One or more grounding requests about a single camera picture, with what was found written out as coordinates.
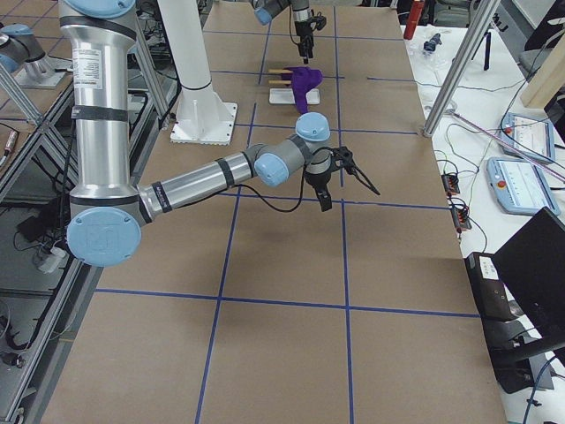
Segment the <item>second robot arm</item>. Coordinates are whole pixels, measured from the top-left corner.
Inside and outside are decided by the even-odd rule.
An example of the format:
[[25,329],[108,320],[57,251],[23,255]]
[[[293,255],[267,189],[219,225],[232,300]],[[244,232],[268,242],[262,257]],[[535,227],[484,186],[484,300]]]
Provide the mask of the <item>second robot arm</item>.
[[256,19],[261,25],[270,24],[283,11],[290,9],[290,17],[293,19],[295,33],[298,37],[296,45],[302,58],[313,58],[313,31],[315,28],[313,10],[308,1],[290,0],[251,0],[249,4],[253,8]]

